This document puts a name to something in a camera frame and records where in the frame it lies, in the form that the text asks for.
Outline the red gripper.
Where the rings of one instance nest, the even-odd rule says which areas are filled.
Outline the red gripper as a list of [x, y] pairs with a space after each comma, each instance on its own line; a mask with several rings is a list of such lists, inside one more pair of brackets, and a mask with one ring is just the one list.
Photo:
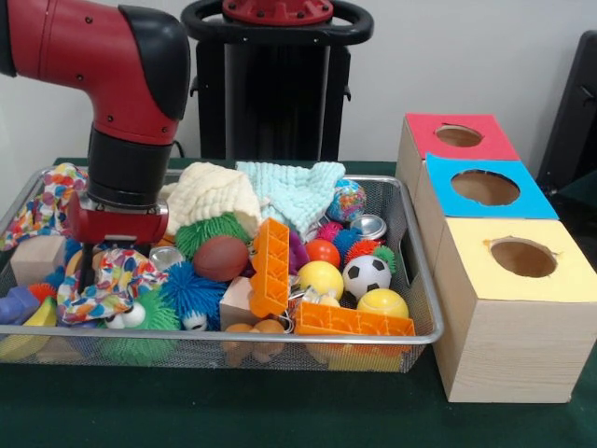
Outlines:
[[166, 232], [168, 205], [163, 200], [149, 209], [117, 208], [91, 199], [86, 191], [75, 193], [67, 207], [69, 228], [73, 237], [83, 243], [77, 293], [95, 281], [94, 245], [104, 242], [137, 244], [135, 250], [149, 256], [151, 244]]

